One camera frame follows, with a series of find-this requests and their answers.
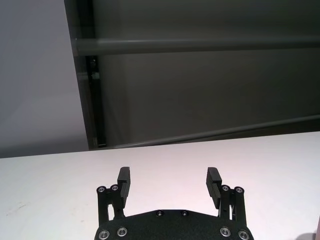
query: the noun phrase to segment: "gray wall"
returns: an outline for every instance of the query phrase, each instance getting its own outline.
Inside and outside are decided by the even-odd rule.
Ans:
[[[88,150],[62,0],[0,8],[0,158]]]
[[[93,3],[98,38],[319,36],[317,0]],[[319,48],[101,56],[108,142],[318,114],[319,63]]]

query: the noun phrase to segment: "metal rail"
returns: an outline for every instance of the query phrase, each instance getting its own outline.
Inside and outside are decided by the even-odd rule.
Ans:
[[[75,56],[319,48],[320,35],[214,39],[75,39]]]
[[[124,149],[124,148],[136,148],[136,147],[176,144],[176,143],[183,143],[183,142],[187,142],[187,141],[207,139],[207,138],[212,138],[212,137],[216,137],[216,136],[236,134],[236,133],[242,133],[242,132],[251,131],[251,130],[270,128],[270,127],[286,125],[286,124],[295,124],[295,123],[312,121],[312,120],[320,120],[320,114],[285,119],[285,120],[279,120],[279,121],[270,121],[270,122],[252,124],[252,125],[247,125],[247,126],[232,127],[232,128],[227,128],[227,129],[221,129],[221,130],[206,131],[206,132],[200,132],[200,133],[194,133],[194,134],[188,134],[188,135],[174,136],[174,137],[168,137],[168,138],[162,138],[162,139],[156,139],[156,140],[121,144],[121,145],[115,145],[115,146],[110,146],[110,147],[102,147],[102,148],[99,148],[98,150]]]

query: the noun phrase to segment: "textured black surface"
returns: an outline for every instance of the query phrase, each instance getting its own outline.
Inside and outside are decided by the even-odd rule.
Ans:
[[[236,221],[193,211],[183,216],[183,211],[163,210],[163,215],[157,216],[155,210],[111,220],[98,228],[94,239],[99,240],[102,230],[109,231],[108,240],[241,240],[238,236],[241,230],[249,233],[250,240],[254,239],[249,229]],[[125,236],[117,236],[120,227],[127,228]],[[221,235],[222,227],[231,231],[229,237]]]

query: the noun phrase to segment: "metal frame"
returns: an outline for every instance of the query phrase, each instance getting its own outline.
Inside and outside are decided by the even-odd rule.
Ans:
[[[188,210],[155,210],[125,217],[124,208],[130,188],[130,169],[122,167],[117,184],[97,188],[99,228],[95,240],[253,240],[247,228],[244,189],[222,185],[215,167],[208,167],[206,185],[218,216]],[[114,219],[109,220],[108,205],[113,206]]]

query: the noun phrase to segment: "white table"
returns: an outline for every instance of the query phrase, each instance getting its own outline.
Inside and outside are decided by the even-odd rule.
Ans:
[[[245,189],[256,240],[312,240],[316,232],[320,132],[0,159],[0,239],[93,239],[96,188],[115,184],[123,166],[131,171],[126,216],[217,215],[206,186],[207,167],[216,167],[223,184]]]

